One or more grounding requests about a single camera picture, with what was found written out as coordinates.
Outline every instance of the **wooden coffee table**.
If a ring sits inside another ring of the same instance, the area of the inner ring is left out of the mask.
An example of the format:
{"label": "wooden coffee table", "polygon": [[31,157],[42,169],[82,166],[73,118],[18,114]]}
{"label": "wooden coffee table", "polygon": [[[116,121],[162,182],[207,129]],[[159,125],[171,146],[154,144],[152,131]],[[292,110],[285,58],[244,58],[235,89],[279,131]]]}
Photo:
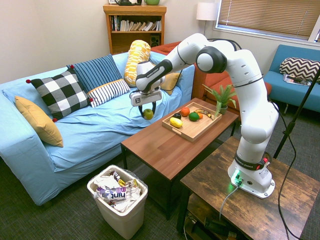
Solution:
{"label": "wooden coffee table", "polygon": [[[194,142],[190,142],[177,133],[162,126],[162,120],[182,107],[195,102],[206,108],[215,110],[216,106],[194,98],[172,113],[164,116],[138,133],[132,135],[121,143],[124,168],[127,169],[126,151],[133,153],[144,164],[159,173],[164,180],[158,189],[166,196],[166,204],[162,206],[166,211],[166,218],[170,218],[171,194],[173,182],[177,176],[189,165],[210,143],[216,140],[230,125],[236,122],[238,115],[227,111],[222,118],[204,132]],[[158,202],[158,197],[153,197],[151,191],[148,195]]]}
{"label": "wooden coffee table", "polygon": [[[219,219],[217,215],[224,199],[235,189],[230,183],[227,170],[234,160],[238,146],[239,140],[230,137],[181,179],[183,188],[177,223],[179,232],[183,232],[187,210],[202,224],[206,217]],[[278,196],[288,167],[273,159],[268,169],[275,181],[274,192],[269,197],[260,199],[238,189],[226,200],[221,219],[235,226],[248,239],[287,239],[278,211]],[[282,190],[280,206],[286,224],[298,237],[304,229],[319,189],[320,182],[294,168],[290,169]],[[220,235],[217,237],[222,240],[227,239]]]}

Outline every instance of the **white trash can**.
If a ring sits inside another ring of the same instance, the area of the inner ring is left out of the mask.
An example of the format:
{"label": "white trash can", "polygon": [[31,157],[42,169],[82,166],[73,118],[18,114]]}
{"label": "white trash can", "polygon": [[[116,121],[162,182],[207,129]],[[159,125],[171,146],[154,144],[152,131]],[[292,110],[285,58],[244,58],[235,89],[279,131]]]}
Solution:
{"label": "white trash can", "polygon": [[[132,175],[130,175],[128,172],[116,165],[108,166],[97,176],[108,176],[113,171],[116,171],[124,182],[134,179]],[[87,188],[92,194],[92,196],[98,188],[98,186],[94,184],[96,177],[92,178],[87,184]],[[145,202],[148,196],[148,188],[144,184],[142,184],[142,181],[140,181],[139,179],[136,180],[138,186],[141,189],[141,195],[139,199],[136,200],[135,203],[131,205],[125,212],[119,212],[115,210],[101,198],[94,199],[96,204],[98,205],[98,208],[104,220],[118,234],[120,234],[123,238],[127,240],[131,239],[135,235],[135,233],[139,230],[139,228],[142,226],[144,222]]]}

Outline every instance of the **lamp shade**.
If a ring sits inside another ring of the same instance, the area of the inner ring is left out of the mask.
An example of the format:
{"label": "lamp shade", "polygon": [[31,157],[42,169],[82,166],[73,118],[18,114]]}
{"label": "lamp shade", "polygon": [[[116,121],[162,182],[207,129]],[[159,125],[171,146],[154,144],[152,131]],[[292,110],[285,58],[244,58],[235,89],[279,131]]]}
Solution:
{"label": "lamp shade", "polygon": [[218,8],[218,2],[198,2],[196,10],[196,19],[206,21],[217,20]]}

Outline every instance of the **potted plant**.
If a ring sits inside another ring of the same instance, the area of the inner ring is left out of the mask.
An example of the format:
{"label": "potted plant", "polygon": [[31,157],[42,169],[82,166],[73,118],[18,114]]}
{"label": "potted plant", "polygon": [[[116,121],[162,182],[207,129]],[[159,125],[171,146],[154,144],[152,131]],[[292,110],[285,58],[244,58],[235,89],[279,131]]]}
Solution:
{"label": "potted plant", "polygon": [[236,95],[236,92],[231,92],[233,86],[231,84],[227,85],[225,88],[220,85],[220,93],[210,87],[202,84],[209,93],[211,93],[216,99],[216,111],[214,118],[218,116],[219,113],[224,115],[228,108],[228,103],[232,102],[234,107],[236,108],[236,101],[231,97]]}

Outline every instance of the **robotic arm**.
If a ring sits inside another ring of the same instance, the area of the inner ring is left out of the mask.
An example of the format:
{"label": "robotic arm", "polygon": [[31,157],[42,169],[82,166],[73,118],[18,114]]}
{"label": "robotic arm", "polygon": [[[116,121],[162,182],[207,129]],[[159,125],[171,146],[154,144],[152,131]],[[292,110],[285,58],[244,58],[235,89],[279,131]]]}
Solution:
{"label": "robotic arm", "polygon": [[176,46],[159,64],[141,62],[137,66],[137,92],[131,104],[139,106],[162,98],[160,84],[164,76],[196,63],[205,73],[227,71],[238,97],[241,115],[241,139],[234,161],[228,168],[231,183],[259,197],[268,197],[275,182],[263,155],[278,120],[278,112],[267,100],[267,90],[258,63],[249,50],[236,51],[226,40],[210,42],[200,33],[193,34]]}

